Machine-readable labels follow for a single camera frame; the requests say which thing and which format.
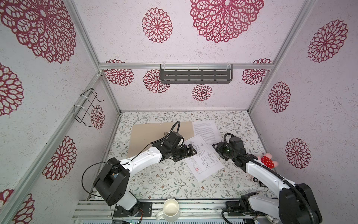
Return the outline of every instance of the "robotic arm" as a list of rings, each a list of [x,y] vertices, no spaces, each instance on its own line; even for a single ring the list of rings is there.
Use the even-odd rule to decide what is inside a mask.
[[[93,183],[108,205],[117,204],[124,208],[126,215],[134,216],[139,209],[139,200],[126,190],[130,175],[165,159],[171,158],[177,162],[197,153],[192,145],[183,144],[183,137],[172,131],[173,127],[167,136],[152,142],[152,147],[143,153],[121,161],[116,158],[108,160]],[[227,135],[232,136],[229,143],[226,141]],[[259,211],[280,219],[283,224],[322,222],[310,187],[306,184],[297,185],[283,178],[266,167],[257,157],[247,154],[241,138],[226,134],[224,141],[214,144],[213,147],[222,159],[231,159],[237,167],[260,180],[277,196],[272,199],[251,192],[241,196],[240,207],[237,210],[246,213]]]

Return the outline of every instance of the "mug handle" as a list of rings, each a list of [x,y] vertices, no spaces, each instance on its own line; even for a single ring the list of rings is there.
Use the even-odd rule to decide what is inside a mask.
[[[157,215],[155,216],[156,220],[162,219],[164,218],[164,212],[163,210],[161,210],[160,212],[157,213]]]

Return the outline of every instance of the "paper sheet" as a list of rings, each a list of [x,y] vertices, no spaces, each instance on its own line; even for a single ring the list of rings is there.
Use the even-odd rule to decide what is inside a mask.
[[[194,135],[200,135],[209,148],[222,141],[214,120],[194,121],[193,129]]]
[[[197,151],[196,155],[185,158],[184,160],[198,181],[202,181],[211,174],[224,168],[216,156],[217,153],[214,148],[210,148],[200,135],[189,138],[184,141],[184,144],[192,144]]]

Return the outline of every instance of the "white mug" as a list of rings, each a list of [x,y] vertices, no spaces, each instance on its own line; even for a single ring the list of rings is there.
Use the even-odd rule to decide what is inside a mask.
[[[175,199],[168,199],[164,202],[163,210],[157,213],[156,220],[164,218],[168,222],[175,222],[179,218],[179,203]]]

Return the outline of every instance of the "leaf pattern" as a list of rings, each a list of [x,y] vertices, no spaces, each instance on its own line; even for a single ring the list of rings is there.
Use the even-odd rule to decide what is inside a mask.
[[[247,153],[257,156],[265,153],[245,111],[124,112],[108,158],[126,158],[134,124],[177,120],[214,120],[221,137],[232,133],[242,138]],[[252,191],[275,197],[272,191],[253,182],[252,176],[236,167],[232,161],[219,160],[223,169],[203,181],[197,181],[184,160],[175,163],[167,159],[136,173],[129,180],[127,189],[139,199],[238,198]]]

